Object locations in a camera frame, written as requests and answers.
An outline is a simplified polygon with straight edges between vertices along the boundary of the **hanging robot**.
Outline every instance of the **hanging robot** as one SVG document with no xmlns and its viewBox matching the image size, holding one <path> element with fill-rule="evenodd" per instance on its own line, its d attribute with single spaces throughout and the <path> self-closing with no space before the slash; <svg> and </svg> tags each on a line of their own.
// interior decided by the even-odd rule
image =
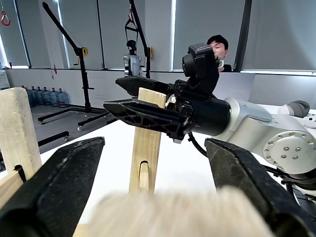
<svg viewBox="0 0 316 237">
<path fill-rule="evenodd" d="M 135 28 L 129 27 L 128 26 L 129 23 L 133 24 Z M 136 32 L 137 34 L 136 41 L 131 40 L 131 39 L 128 40 L 127 30 Z M 137 25 L 135 24 L 134 14 L 131 8 L 129 11 L 128 21 L 125 24 L 125 33 L 126 33 L 126 40 L 127 40 L 126 46 L 129 50 L 129 54 L 126 54 L 123 56 L 124 67 L 125 67 L 124 76 L 125 77 L 140 76 L 143 73 L 143 70 L 141 68 L 141 57 L 136 55 L 139 29 Z"/>
</svg>

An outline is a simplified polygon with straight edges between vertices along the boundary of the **blue water bottle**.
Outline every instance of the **blue water bottle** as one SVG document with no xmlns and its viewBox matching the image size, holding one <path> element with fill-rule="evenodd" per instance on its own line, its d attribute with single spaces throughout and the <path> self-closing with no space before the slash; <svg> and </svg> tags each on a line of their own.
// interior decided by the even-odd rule
<svg viewBox="0 0 316 237">
<path fill-rule="evenodd" d="M 50 91 L 44 86 L 44 91 L 41 93 L 44 105 L 51 105 L 50 102 Z"/>
<path fill-rule="evenodd" d="M 61 88 L 59 88 L 59 93 L 57 94 L 57 102 L 60 108 L 69 106 L 69 99 L 67 93 L 63 92 Z"/>
<path fill-rule="evenodd" d="M 57 102 L 57 94 L 58 94 L 58 92 L 55 91 L 54 87 L 51 90 L 52 91 L 49 94 L 51 105 L 54 106 L 54 107 L 58 107 L 58 102 Z"/>
<path fill-rule="evenodd" d="M 41 94 L 42 94 L 42 90 L 38 86 L 38 90 L 35 91 L 36 102 L 37 102 L 38 105 L 43 105 L 44 104 Z"/>
<path fill-rule="evenodd" d="M 34 107 L 36 104 L 35 104 L 34 99 L 33 99 L 33 97 L 32 97 L 32 91 L 31 91 L 31 90 L 28 90 L 25 86 L 22 86 L 22 88 L 25 89 L 26 92 L 27 92 L 30 107 L 31 107 L 31 108 Z"/>
<path fill-rule="evenodd" d="M 32 97 L 32 100 L 33 100 L 33 103 L 36 105 L 37 104 L 37 99 L 36 99 L 36 94 L 35 94 L 35 89 L 34 89 L 34 86 L 32 86 L 32 90 L 31 90 L 31 97 Z"/>
</svg>

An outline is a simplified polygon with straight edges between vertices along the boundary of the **white table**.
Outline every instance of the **white table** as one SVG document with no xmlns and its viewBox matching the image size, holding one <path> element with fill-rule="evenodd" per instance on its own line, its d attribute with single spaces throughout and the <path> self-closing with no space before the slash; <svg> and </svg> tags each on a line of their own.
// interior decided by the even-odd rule
<svg viewBox="0 0 316 237">
<path fill-rule="evenodd" d="M 271 113 L 276 113 L 278 108 L 275 106 L 263 107 Z M 105 146 L 91 195 L 79 221 L 80 224 L 89 221 L 94 206 L 104 195 L 115 191 L 128 192 L 134 131 L 135 127 L 122 121 L 116 121 L 62 145 L 65 146 L 76 141 L 98 136 L 105 138 Z M 194 136 L 202 147 L 204 147 L 205 138 L 209 137 L 196 133 Z M 41 154 L 42 162 L 45 163 L 60 147 Z M 260 156 L 256 154 L 254 156 L 261 164 L 274 167 Z M 0 173 L 0 179 L 5 175 L 6 171 Z M 280 183 L 281 179 L 272 175 L 271 177 Z M 193 144 L 188 141 L 187 136 L 182 141 L 182 144 L 176 144 L 165 134 L 161 135 L 155 192 L 165 190 L 181 190 L 183 192 L 215 191 L 208 159 L 197 151 Z"/>
</svg>

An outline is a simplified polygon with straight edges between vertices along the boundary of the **wooden block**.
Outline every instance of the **wooden block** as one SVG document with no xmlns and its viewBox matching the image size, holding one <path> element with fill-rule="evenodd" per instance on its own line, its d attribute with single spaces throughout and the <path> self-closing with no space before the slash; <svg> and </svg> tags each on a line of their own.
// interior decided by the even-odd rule
<svg viewBox="0 0 316 237">
<path fill-rule="evenodd" d="M 161 108 L 165 106 L 166 95 L 144 89 L 139 88 L 138 99 L 153 103 L 158 105 Z M 135 136 L 134 136 L 134 147 L 133 147 L 133 156 L 132 156 L 132 167 L 131 174 L 129 180 L 129 192 L 137 192 L 139 191 L 139 177 L 140 177 L 140 164 L 144 161 L 148 164 L 148 188 L 149 192 L 153 193 L 155 189 L 155 181 L 156 181 L 156 172 L 157 172 L 157 164 L 158 164 L 158 156 L 159 156 L 159 148 L 160 148 L 160 138 L 161 133 L 156 131 L 151 131 L 144 128 L 135 128 Z M 142 178 L 146 174 L 146 170 L 142 170 Z"/>
<path fill-rule="evenodd" d="M 23 181 L 18 171 L 10 172 L 7 176 L 0 180 L 0 209 L 22 186 Z"/>
<path fill-rule="evenodd" d="M 28 180 L 42 165 L 28 95 L 23 88 L 0 91 L 0 148 L 9 173 L 21 165 Z"/>
<path fill-rule="evenodd" d="M 88 237 L 88 224 L 79 224 L 75 229 L 73 237 Z"/>
</svg>

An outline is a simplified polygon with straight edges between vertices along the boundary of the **window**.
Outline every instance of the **window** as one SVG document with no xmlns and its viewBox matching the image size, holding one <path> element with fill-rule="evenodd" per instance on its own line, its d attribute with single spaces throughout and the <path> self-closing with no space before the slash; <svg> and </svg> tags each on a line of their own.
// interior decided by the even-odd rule
<svg viewBox="0 0 316 237">
<path fill-rule="evenodd" d="M 21 26 L 32 68 L 50 68 L 38 0 L 17 0 Z"/>
<path fill-rule="evenodd" d="M 4 26 L 0 24 L 0 35 L 3 44 L 2 62 L 3 66 L 6 65 L 4 57 L 8 63 L 13 66 L 26 66 L 28 65 L 24 45 L 21 38 L 20 28 L 15 12 L 13 0 L 2 0 L 4 11 L 7 13 L 9 20 L 11 20 L 10 26 Z"/>
<path fill-rule="evenodd" d="M 314 71 L 316 1 L 253 0 L 243 70 Z"/>
<path fill-rule="evenodd" d="M 137 13 L 145 32 L 145 0 L 135 1 Z M 109 69 L 124 68 L 123 56 L 128 54 L 124 26 L 128 20 L 129 8 L 127 0 L 100 0 L 100 26 L 104 49 L 105 67 Z M 127 31 L 129 40 L 136 40 L 136 33 Z M 137 55 L 144 65 L 144 49 L 140 37 L 137 41 Z"/>
<path fill-rule="evenodd" d="M 95 0 L 59 0 L 63 27 L 77 47 L 87 47 L 84 58 L 87 69 L 102 69 L 102 50 L 100 41 L 97 3 Z M 79 68 L 78 57 L 66 42 L 70 68 Z"/>
<path fill-rule="evenodd" d="M 221 34 L 229 43 L 225 63 L 234 65 L 245 0 L 177 0 L 173 70 L 182 69 L 190 45 Z"/>
</svg>

